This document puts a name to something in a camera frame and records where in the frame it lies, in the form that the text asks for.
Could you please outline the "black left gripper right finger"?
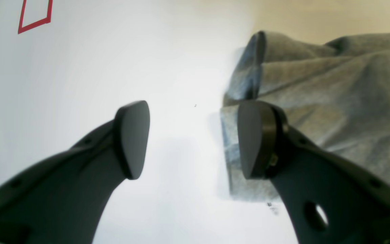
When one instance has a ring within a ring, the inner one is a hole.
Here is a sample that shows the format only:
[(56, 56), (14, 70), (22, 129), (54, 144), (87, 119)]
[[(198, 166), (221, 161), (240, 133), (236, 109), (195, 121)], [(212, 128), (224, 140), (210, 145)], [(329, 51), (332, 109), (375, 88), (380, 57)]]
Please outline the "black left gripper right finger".
[(300, 244), (390, 244), (390, 185), (319, 148), (275, 105), (241, 103), (237, 132), (244, 177), (272, 182)]

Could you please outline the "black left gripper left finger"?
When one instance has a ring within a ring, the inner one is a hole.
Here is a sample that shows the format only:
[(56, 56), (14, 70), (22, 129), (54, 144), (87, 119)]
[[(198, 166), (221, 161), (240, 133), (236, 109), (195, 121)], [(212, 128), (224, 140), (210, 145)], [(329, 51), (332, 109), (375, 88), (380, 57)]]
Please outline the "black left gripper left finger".
[(136, 101), (0, 185), (0, 243), (91, 244), (113, 191), (143, 171), (150, 109)]

